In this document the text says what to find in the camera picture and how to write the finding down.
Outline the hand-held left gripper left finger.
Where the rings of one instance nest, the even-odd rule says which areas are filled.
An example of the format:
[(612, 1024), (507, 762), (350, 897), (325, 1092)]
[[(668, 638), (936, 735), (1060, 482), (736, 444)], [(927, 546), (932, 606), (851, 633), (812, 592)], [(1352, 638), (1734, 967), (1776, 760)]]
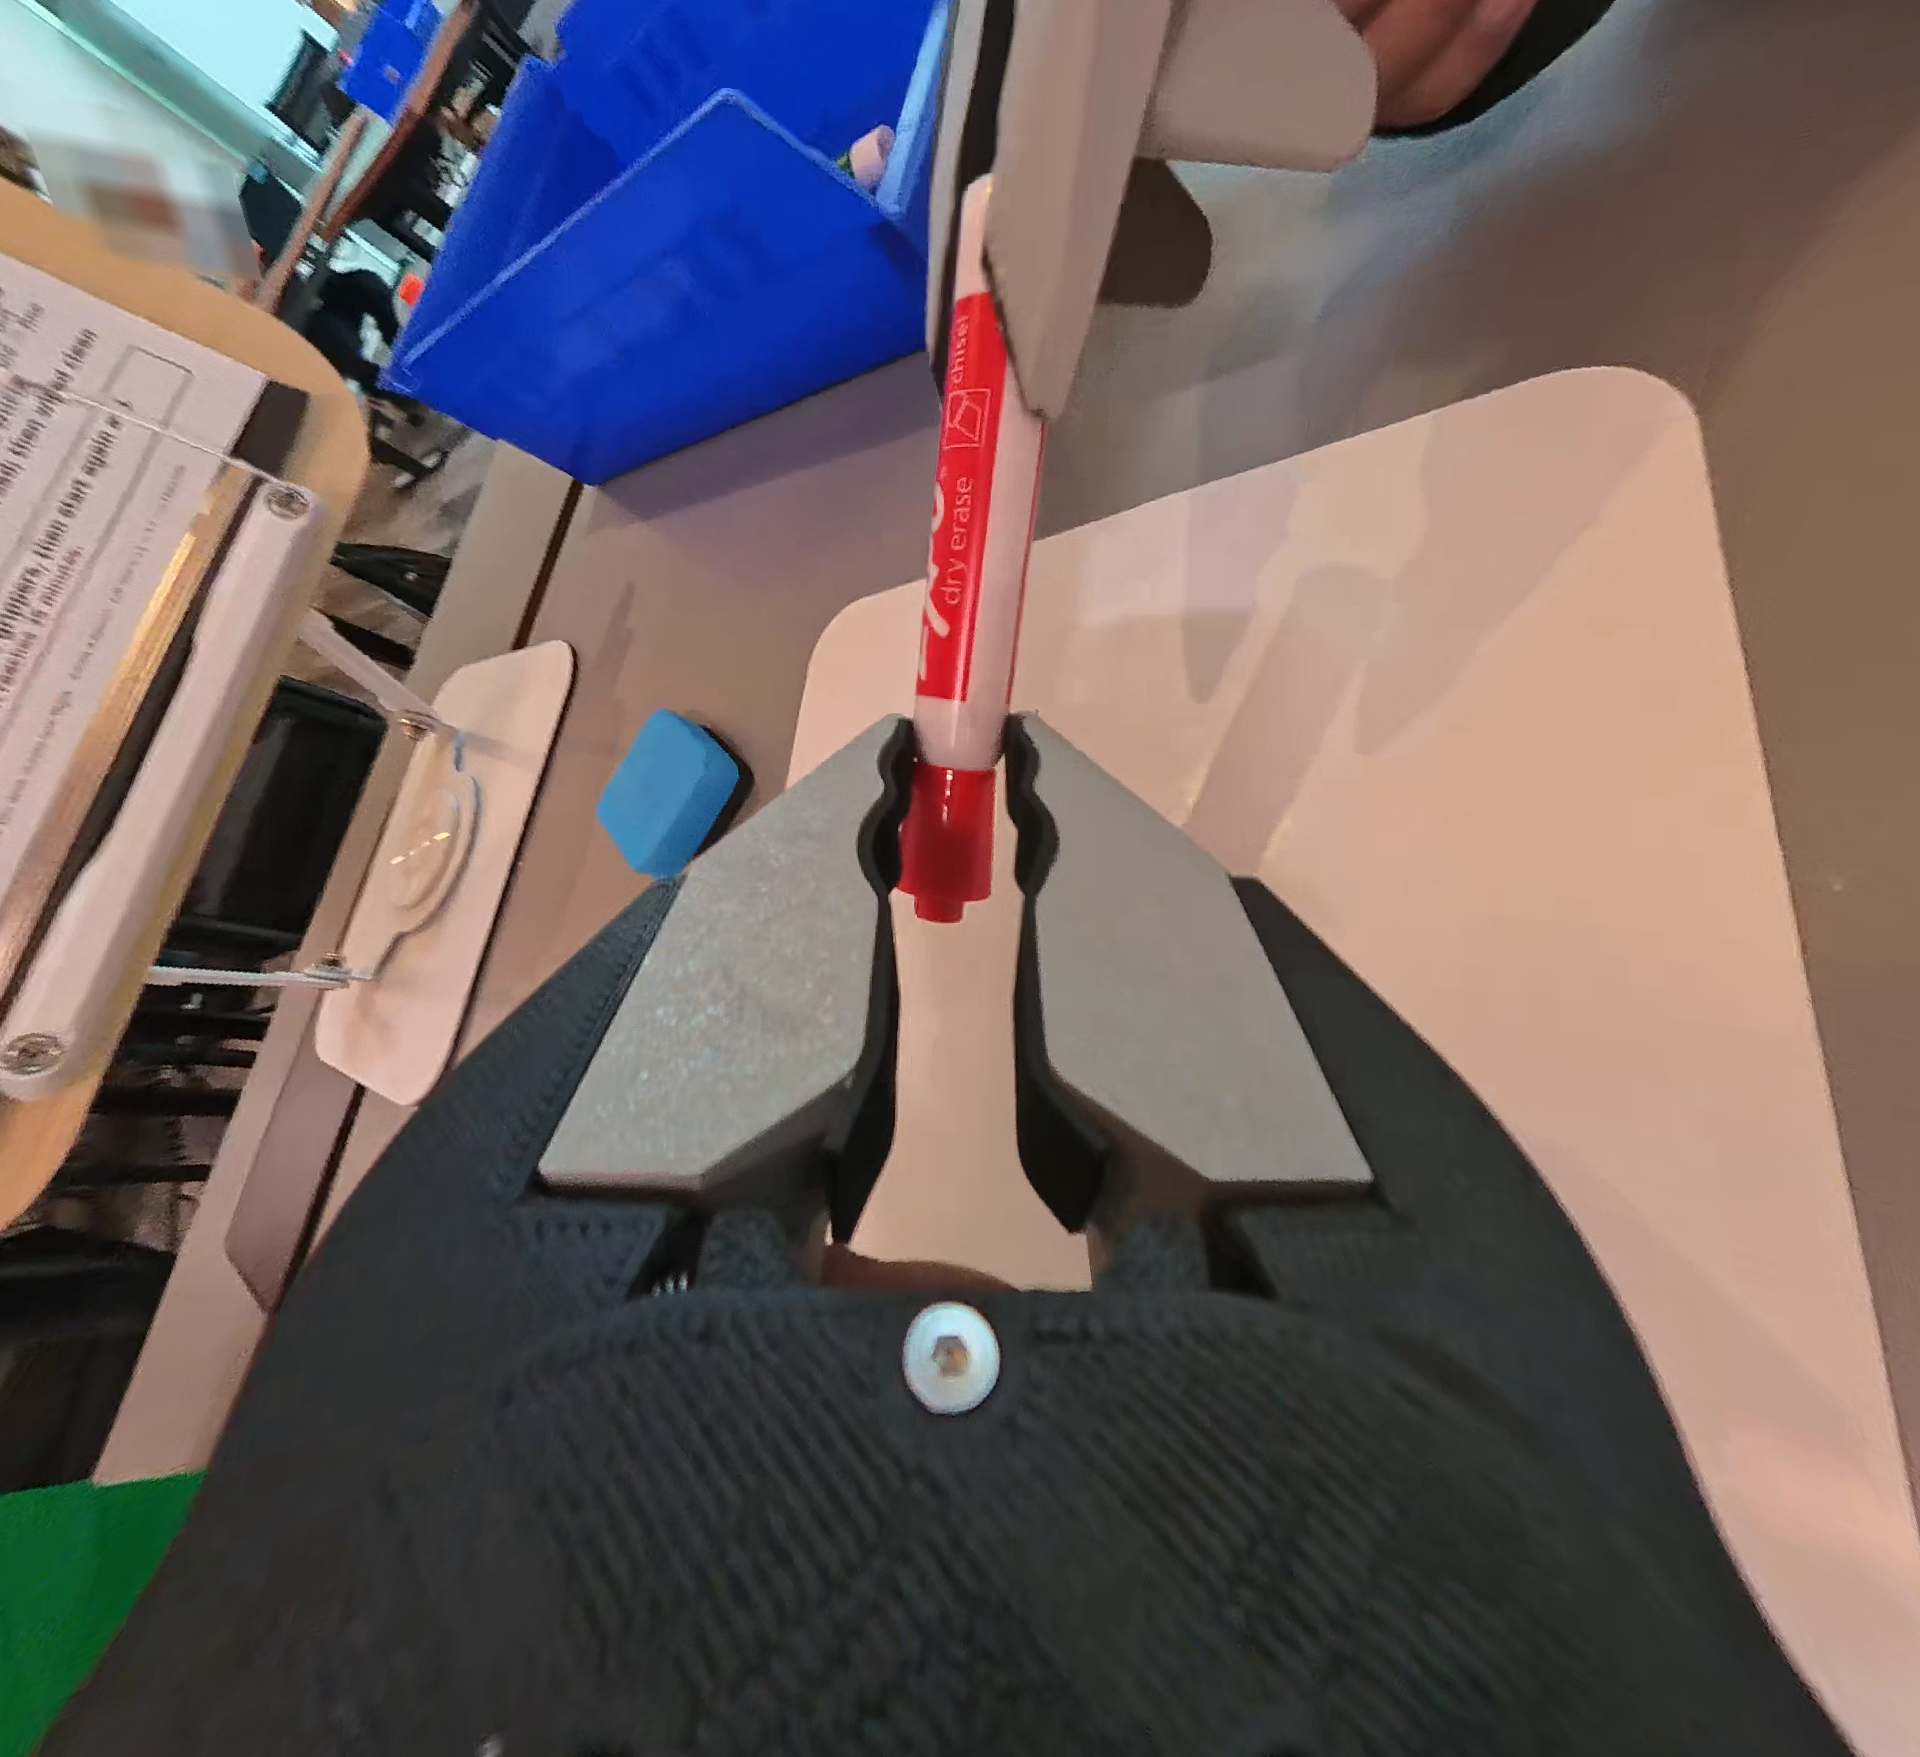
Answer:
[(886, 717), (687, 868), (544, 1145), (547, 1188), (851, 1239), (896, 1135), (914, 764)]

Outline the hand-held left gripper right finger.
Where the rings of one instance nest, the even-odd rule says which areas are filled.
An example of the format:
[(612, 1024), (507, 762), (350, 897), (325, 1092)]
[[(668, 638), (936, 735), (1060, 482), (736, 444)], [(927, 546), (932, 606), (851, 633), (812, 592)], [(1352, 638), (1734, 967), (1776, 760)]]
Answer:
[(1365, 1193), (1373, 1173), (1231, 875), (1036, 716), (1008, 719), (1020, 1167), (1070, 1232)]

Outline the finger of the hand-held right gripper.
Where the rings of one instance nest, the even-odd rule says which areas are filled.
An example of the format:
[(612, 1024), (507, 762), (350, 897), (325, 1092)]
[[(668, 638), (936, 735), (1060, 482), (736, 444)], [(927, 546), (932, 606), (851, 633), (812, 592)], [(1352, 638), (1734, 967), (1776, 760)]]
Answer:
[(934, 121), (927, 196), (925, 336), (943, 336), (948, 325), (950, 264), (964, 192), (964, 142), (972, 93), (986, 33), (988, 0), (948, 0), (948, 33)]
[(1140, 153), (1175, 0), (1015, 0), (986, 269), (1022, 399), (1068, 403)]

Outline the blue whiteboard eraser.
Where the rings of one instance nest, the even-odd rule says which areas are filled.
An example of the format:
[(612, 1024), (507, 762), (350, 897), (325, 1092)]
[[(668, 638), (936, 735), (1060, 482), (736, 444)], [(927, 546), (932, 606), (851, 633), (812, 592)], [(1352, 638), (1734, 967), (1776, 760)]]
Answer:
[(727, 835), (753, 787), (724, 735), (662, 707), (612, 773), (596, 817), (629, 869), (666, 881)]

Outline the red marker cap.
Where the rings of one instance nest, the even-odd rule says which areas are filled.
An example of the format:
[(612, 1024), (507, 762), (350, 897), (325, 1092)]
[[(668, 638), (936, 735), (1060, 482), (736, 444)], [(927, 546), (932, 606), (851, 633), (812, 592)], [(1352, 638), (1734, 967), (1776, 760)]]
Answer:
[(959, 924), (993, 892), (999, 773), (914, 764), (900, 826), (900, 892), (930, 924)]

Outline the white whiteboard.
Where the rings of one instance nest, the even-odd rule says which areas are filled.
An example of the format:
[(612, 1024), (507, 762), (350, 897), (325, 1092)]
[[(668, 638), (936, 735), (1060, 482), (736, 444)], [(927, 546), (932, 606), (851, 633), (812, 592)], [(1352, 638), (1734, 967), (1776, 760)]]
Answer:
[(1693, 403), (1564, 371), (1047, 537), (1017, 697), (1501, 1116), (1809, 1683), (1916, 1753), (1908, 1465)]

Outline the blue plastic bin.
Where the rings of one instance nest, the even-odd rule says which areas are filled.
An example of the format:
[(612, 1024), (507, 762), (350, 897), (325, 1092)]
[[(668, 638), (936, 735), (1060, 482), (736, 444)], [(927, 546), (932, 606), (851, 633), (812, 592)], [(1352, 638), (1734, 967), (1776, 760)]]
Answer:
[[(922, 352), (948, 0), (572, 0), (388, 385), (602, 486)], [(897, 132), (875, 196), (837, 167)]]

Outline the red dry erase marker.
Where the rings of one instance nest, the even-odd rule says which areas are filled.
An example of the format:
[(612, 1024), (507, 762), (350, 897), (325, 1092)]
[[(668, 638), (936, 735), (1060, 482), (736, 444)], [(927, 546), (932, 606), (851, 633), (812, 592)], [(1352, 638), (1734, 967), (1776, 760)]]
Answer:
[(922, 760), (970, 778), (1011, 711), (1044, 447), (986, 271), (990, 200), (993, 178), (968, 185), (957, 230), (914, 709)]

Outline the beige board on white stand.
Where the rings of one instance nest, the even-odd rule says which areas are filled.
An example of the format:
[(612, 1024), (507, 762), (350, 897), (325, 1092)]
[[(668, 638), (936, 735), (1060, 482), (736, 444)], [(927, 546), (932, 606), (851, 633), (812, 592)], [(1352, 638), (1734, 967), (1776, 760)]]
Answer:
[[(187, 269), (118, 256), (4, 185), (4, 256), (268, 381), (224, 452), (55, 807), (4, 885), (4, 1227), (59, 1180), (151, 984), (342, 993), (320, 1053), (393, 1101), (444, 1069), (575, 679), (544, 643), (424, 693), (313, 602), (369, 463), (355, 396), (272, 314)], [(371, 696), (403, 776), (350, 928), (318, 960), (255, 975), (159, 962), (220, 810), (297, 647)]]

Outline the small blue storage bin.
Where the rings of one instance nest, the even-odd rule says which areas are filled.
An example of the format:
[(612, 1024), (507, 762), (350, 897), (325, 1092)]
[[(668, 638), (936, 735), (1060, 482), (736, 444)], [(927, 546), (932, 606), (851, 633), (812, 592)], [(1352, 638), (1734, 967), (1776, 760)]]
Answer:
[(379, 0), (354, 49), (344, 52), (344, 96), (360, 111), (393, 125), (442, 21), (436, 0)]

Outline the printed instruction sheet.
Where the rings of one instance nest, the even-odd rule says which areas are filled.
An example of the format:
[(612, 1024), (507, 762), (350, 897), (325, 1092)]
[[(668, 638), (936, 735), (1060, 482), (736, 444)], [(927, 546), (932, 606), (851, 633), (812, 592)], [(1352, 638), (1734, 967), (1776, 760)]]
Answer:
[(3, 258), (3, 884), (13, 885), (263, 372)]

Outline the green plastic bin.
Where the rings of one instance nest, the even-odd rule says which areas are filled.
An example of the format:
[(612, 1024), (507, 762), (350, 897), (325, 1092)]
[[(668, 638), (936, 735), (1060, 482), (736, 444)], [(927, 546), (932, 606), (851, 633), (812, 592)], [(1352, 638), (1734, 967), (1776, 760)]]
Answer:
[(150, 1587), (201, 1473), (3, 1499), (3, 1750), (29, 1754)]

